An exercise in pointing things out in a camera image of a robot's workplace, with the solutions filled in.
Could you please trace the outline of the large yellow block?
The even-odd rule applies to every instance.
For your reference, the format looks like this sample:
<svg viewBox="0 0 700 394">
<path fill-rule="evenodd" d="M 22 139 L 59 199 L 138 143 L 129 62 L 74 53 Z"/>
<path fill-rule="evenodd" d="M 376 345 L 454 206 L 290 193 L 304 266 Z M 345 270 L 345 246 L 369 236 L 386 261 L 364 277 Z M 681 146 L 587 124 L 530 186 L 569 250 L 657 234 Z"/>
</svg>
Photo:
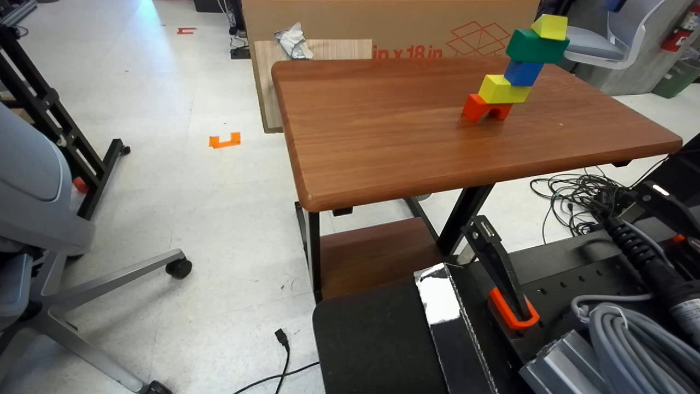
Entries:
<svg viewBox="0 0 700 394">
<path fill-rule="evenodd" d="M 532 86 L 512 85 L 505 75 L 487 74 L 477 94 L 487 104 L 520 104 L 527 100 L 531 91 Z"/>
</svg>

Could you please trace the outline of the blue block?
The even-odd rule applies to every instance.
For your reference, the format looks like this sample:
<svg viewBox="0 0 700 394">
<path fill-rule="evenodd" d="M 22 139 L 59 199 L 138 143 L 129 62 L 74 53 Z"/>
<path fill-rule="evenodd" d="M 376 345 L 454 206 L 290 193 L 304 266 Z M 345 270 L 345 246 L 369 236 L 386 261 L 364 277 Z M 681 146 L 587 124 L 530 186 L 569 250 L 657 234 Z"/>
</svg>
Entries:
<svg viewBox="0 0 700 394">
<path fill-rule="evenodd" d="M 544 64 L 510 60 L 504 78 L 517 87 L 532 87 L 538 79 Z"/>
</svg>

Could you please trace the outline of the green block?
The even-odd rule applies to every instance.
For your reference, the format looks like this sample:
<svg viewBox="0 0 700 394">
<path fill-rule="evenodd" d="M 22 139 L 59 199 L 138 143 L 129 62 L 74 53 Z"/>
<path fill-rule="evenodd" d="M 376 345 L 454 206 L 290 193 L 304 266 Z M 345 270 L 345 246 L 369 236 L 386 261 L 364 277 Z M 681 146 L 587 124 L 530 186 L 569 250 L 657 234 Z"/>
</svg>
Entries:
<svg viewBox="0 0 700 394">
<path fill-rule="evenodd" d="M 538 64 L 558 63 L 567 49 L 570 39 L 550 40 L 541 38 L 531 29 L 516 29 L 506 48 L 512 61 Z"/>
</svg>

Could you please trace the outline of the small yellow block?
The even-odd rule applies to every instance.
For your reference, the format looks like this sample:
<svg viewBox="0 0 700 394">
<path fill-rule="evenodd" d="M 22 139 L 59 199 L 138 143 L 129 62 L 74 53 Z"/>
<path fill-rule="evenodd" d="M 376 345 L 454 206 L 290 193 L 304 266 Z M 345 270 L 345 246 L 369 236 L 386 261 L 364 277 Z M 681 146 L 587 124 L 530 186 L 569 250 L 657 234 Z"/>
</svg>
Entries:
<svg viewBox="0 0 700 394">
<path fill-rule="evenodd" d="M 530 29 L 540 38 L 565 42 L 567 40 L 567 16 L 542 14 L 535 20 Z"/>
</svg>

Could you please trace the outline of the light wooden board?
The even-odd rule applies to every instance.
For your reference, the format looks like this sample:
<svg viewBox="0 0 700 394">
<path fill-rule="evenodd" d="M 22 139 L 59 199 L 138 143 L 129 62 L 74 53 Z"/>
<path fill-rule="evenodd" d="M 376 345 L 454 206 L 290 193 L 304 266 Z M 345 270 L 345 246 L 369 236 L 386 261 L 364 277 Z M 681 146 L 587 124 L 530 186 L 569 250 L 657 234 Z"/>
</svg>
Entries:
<svg viewBox="0 0 700 394">
<path fill-rule="evenodd" d="M 313 60 L 357 60 L 372 57 L 370 38 L 360 39 L 308 39 Z M 289 61 L 290 57 L 275 40 L 253 42 L 253 73 L 260 105 L 262 124 L 266 133 L 283 132 L 283 120 L 279 110 L 277 93 L 273 86 L 272 66 L 276 62 Z"/>
</svg>

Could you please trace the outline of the black foam pad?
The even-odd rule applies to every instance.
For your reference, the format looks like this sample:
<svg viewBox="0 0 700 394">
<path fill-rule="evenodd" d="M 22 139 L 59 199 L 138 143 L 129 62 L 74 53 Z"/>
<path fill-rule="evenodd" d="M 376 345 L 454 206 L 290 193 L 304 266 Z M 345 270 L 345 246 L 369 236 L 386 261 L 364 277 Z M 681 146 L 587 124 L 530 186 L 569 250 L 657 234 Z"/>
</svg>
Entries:
<svg viewBox="0 0 700 394">
<path fill-rule="evenodd" d="M 448 394 L 412 279 L 324 299 L 313 332 L 326 394 Z"/>
</svg>

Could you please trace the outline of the black clamp with orange tip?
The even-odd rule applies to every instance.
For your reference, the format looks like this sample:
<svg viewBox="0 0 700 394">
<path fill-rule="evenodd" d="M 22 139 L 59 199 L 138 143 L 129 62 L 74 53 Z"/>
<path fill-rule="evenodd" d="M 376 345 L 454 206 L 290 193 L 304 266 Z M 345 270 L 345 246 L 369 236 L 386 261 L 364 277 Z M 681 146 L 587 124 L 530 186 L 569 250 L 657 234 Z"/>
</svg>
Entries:
<svg viewBox="0 0 700 394">
<path fill-rule="evenodd" d="M 540 320 L 539 313 L 523 294 L 514 266 L 502 245 L 500 235 L 485 215 L 475 215 L 462 227 L 468 241 L 457 262 L 468 266 L 474 262 L 485 269 L 492 288 L 488 301 L 492 310 L 512 331 L 525 331 Z"/>
<path fill-rule="evenodd" d="M 700 241 L 700 221 L 675 195 L 656 182 L 642 182 L 632 189 L 632 195 L 645 212 L 659 219 L 676 234 Z"/>
</svg>

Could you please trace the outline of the crumpled plastic bag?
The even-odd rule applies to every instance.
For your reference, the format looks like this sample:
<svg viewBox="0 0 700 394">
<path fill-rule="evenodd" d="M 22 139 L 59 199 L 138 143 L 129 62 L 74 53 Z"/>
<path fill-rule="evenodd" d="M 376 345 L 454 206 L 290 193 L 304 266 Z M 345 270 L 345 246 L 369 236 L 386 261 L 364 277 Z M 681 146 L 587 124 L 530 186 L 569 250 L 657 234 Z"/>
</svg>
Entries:
<svg viewBox="0 0 700 394">
<path fill-rule="evenodd" d="M 313 52 L 307 45 L 300 22 L 276 32 L 275 38 L 291 60 L 313 59 Z"/>
</svg>

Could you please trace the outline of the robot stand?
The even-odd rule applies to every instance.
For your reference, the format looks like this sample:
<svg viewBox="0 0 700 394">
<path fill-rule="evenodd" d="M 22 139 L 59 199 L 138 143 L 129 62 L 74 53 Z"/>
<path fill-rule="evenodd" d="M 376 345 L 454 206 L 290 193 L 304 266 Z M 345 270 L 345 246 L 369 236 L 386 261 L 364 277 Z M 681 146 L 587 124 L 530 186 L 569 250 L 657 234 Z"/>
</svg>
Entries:
<svg viewBox="0 0 700 394">
<path fill-rule="evenodd" d="M 516 371 L 549 342 L 582 328 L 568 309 L 578 295 L 660 295 L 638 310 L 700 344 L 700 252 L 687 240 L 667 245 L 660 249 L 642 230 L 612 218 L 592 234 L 510 254 L 523 294 L 540 315 L 525 331 L 510 330 L 493 312 L 492 283 L 480 263 L 452 269 L 499 394 L 533 394 Z"/>
</svg>

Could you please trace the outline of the grey aluminium bar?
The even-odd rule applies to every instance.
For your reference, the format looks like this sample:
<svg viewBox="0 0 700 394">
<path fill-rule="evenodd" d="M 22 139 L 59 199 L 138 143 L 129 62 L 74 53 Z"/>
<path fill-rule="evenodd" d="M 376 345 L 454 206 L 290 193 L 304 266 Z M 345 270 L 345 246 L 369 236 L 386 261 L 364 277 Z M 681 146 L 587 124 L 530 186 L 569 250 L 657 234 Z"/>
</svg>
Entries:
<svg viewBox="0 0 700 394">
<path fill-rule="evenodd" d="M 535 394 L 610 394 L 593 347 L 575 330 L 543 347 L 518 374 Z"/>
</svg>

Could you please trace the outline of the white and grey chair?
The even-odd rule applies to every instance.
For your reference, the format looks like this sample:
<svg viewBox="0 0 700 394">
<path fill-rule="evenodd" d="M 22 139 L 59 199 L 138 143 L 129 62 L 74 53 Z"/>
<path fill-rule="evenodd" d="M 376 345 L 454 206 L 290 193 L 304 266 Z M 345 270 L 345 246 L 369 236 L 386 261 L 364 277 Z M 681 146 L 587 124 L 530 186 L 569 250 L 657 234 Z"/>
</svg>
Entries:
<svg viewBox="0 0 700 394">
<path fill-rule="evenodd" d="M 627 69 L 638 58 L 650 18 L 670 0 L 605 0 L 606 35 L 568 25 L 565 59 L 605 69 Z"/>
</svg>

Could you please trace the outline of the grey office chair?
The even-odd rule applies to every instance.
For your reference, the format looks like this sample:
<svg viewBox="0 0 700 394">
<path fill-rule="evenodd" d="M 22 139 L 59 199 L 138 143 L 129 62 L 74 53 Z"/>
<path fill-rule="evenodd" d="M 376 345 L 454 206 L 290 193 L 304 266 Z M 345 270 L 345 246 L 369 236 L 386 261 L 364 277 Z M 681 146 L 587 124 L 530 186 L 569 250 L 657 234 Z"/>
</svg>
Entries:
<svg viewBox="0 0 700 394">
<path fill-rule="evenodd" d="M 45 335 L 135 394 L 173 394 L 90 344 L 66 314 L 160 268 L 184 279 L 191 261 L 174 249 L 60 290 L 67 258 L 90 251 L 96 230 L 72 211 L 72 192 L 58 146 L 0 104 L 0 383 L 31 342 Z"/>
</svg>

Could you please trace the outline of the green bin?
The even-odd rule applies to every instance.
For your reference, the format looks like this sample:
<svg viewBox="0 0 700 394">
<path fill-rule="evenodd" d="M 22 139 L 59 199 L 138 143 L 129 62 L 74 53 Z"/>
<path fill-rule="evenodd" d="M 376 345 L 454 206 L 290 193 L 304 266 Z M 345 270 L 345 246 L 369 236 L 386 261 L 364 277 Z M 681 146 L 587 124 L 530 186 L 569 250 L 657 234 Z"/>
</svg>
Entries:
<svg viewBox="0 0 700 394">
<path fill-rule="evenodd" d="M 696 80 L 700 80 L 700 56 L 678 60 L 652 89 L 657 96 L 676 97 Z"/>
</svg>

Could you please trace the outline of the red fire extinguisher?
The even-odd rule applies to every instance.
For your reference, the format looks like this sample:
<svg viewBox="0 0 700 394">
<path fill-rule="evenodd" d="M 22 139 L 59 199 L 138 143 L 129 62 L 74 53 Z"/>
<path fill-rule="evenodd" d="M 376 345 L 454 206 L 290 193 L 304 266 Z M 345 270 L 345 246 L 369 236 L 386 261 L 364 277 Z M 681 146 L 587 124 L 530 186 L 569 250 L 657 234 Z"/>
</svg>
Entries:
<svg viewBox="0 0 700 394">
<path fill-rule="evenodd" d="M 684 42 L 700 27 L 700 0 L 690 5 L 672 32 L 663 40 L 660 48 L 669 52 L 677 52 Z"/>
</svg>

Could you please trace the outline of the black metal frame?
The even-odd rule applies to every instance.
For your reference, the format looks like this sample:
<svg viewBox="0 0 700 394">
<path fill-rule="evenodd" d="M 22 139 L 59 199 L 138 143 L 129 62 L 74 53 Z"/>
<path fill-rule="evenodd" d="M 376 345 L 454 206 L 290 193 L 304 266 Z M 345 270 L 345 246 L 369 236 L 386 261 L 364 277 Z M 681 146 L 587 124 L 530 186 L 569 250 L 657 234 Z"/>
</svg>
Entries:
<svg viewBox="0 0 700 394">
<path fill-rule="evenodd" d="M 19 29 L 0 23 L 0 82 L 8 88 L 11 98 L 2 99 L 10 109 L 22 109 L 32 124 L 67 159 L 73 179 L 85 190 L 78 216 L 91 220 L 98 209 L 103 192 L 123 155 L 132 149 L 120 138 L 110 143 L 101 157 L 82 133 L 62 104 L 55 88 L 33 64 L 19 43 Z"/>
</svg>

